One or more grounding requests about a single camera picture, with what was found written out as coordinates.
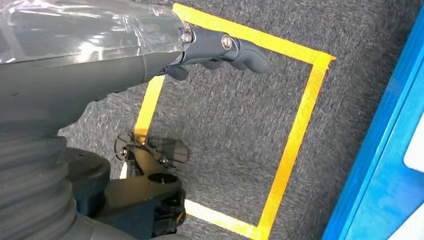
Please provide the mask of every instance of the gray carpet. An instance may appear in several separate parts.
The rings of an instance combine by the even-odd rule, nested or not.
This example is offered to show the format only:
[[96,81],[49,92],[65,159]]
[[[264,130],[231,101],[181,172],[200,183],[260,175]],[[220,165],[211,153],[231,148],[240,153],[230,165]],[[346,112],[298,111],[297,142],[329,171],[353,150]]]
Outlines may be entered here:
[[[319,239],[422,1],[179,2],[337,57],[269,237]],[[189,163],[177,173],[188,199],[255,225],[311,70],[306,63],[266,54],[273,62],[266,75],[229,65],[216,71],[192,66],[186,81],[166,79],[150,132],[179,138],[191,150]],[[117,178],[113,142],[133,128],[145,90],[138,86],[90,104],[62,135],[70,146],[108,158]],[[193,217],[180,232],[194,240],[244,239]]]

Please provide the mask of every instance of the blue frame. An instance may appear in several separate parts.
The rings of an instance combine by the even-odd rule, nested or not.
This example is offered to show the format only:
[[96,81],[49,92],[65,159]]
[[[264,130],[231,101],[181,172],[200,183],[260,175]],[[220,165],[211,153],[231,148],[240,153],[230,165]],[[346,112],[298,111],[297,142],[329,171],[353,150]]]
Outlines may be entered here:
[[424,7],[409,34],[323,240],[386,240],[424,202],[404,155],[424,111]]

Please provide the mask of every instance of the yellow tape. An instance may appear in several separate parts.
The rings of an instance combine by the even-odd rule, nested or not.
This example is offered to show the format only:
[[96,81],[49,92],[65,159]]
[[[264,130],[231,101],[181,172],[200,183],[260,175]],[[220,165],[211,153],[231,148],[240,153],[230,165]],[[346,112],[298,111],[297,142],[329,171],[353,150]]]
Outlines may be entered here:
[[212,210],[190,200],[184,202],[187,214],[204,220],[208,223],[217,225],[227,230],[237,230],[237,233],[250,239],[260,239],[260,231],[256,226],[225,215],[221,212]]
[[293,126],[291,127],[287,143],[282,153],[281,162],[275,174],[274,182],[272,183],[271,190],[269,191],[259,220],[258,228],[260,228],[263,233],[267,233],[267,235],[262,236],[263,239],[268,239],[268,235],[271,232],[271,228],[283,199],[283,194],[289,182],[290,174],[295,165],[296,157],[308,127],[312,111],[314,110],[321,84],[323,83],[327,67],[330,64],[329,58],[323,58],[320,61],[322,61],[322,65],[326,67],[322,68],[320,65],[314,65],[312,67],[300,101],[299,109],[297,110]]
[[[186,22],[206,29],[226,32],[231,36],[251,41],[260,47],[313,65],[258,226],[248,224],[198,203],[189,200],[185,201],[185,209],[189,215],[253,240],[266,240],[270,235],[283,199],[283,194],[286,190],[326,71],[330,62],[336,58],[325,52],[314,50],[178,3],[173,5],[172,10]],[[147,135],[163,81],[163,76],[156,77],[150,81],[134,128],[135,134]]]
[[165,76],[156,76],[148,83],[134,127],[134,133],[139,135],[137,141],[140,143],[145,141],[144,136],[147,136],[149,131],[150,123],[152,122],[153,114],[156,109],[156,103],[158,102],[162,85],[164,84],[164,79]]
[[213,31],[226,32],[233,37],[250,41],[260,47],[289,56],[308,64],[314,64],[318,54],[325,54],[330,58],[335,59],[333,56],[325,52],[302,46],[289,40],[258,31],[254,28],[229,21],[188,6],[175,3],[172,10],[183,21],[188,23]]

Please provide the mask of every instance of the bolt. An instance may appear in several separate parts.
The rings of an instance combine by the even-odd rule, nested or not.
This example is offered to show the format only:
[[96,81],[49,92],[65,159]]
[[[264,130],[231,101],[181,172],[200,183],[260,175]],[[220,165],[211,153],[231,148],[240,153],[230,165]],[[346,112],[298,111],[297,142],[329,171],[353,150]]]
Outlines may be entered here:
[[233,41],[231,40],[231,37],[228,36],[227,34],[222,35],[221,43],[222,43],[222,47],[225,50],[230,50],[231,47],[233,46]]
[[128,154],[128,149],[126,147],[123,147],[122,150],[120,151],[120,154],[122,156],[126,156]]
[[190,32],[192,29],[190,28],[190,25],[187,22],[184,22],[184,30],[186,32]]
[[184,33],[183,35],[181,35],[181,39],[185,44],[188,44],[192,41],[192,35],[188,33]]

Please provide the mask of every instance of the black mount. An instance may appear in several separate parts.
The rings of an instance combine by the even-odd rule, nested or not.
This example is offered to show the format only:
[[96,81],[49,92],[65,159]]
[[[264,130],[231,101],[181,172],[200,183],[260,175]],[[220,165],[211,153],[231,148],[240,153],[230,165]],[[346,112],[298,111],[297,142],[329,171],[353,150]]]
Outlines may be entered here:
[[77,211],[140,240],[175,234],[186,218],[186,194],[181,180],[167,169],[187,161],[188,150],[179,140],[135,139],[123,132],[115,142],[116,157],[127,164],[125,179],[110,179],[109,161],[97,154],[66,150]]

